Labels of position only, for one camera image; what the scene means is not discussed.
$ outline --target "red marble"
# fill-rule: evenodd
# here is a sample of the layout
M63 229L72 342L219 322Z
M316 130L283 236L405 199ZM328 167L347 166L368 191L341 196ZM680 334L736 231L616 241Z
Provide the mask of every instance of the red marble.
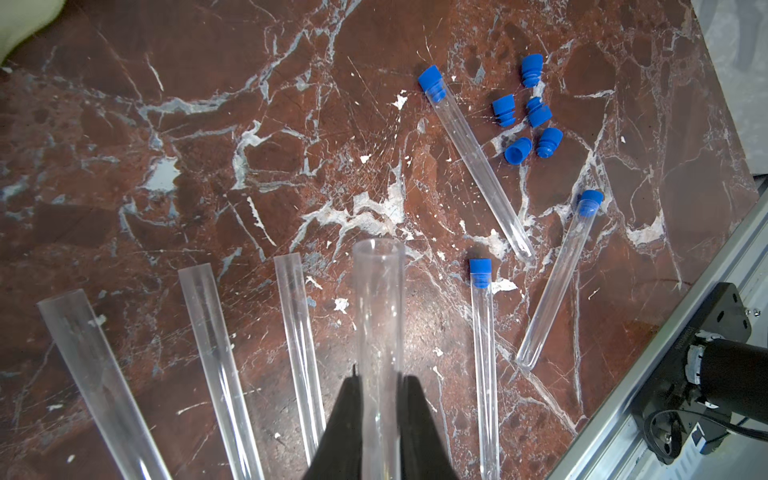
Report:
M540 129L502 130L490 101L515 92L521 116L520 60L535 52L565 139L516 168L501 149ZM494 234L419 90L432 63L524 219L536 267ZM299 478L271 259L300 252L322 287L307 293L329 412L355 361L354 310L334 300L352 299L351 247L373 234L409 249L406 368L463 478L479 478L465 261L492 246L495 276L518 287L495 295L503 477L543 478L756 201L697 21L678 0L71 0L5 67L3 478L119 478L35 308L76 288L106 317L174 477L230 477L177 278L206 262L269 478ZM604 208L525 375L513 356L588 187L605 192Z

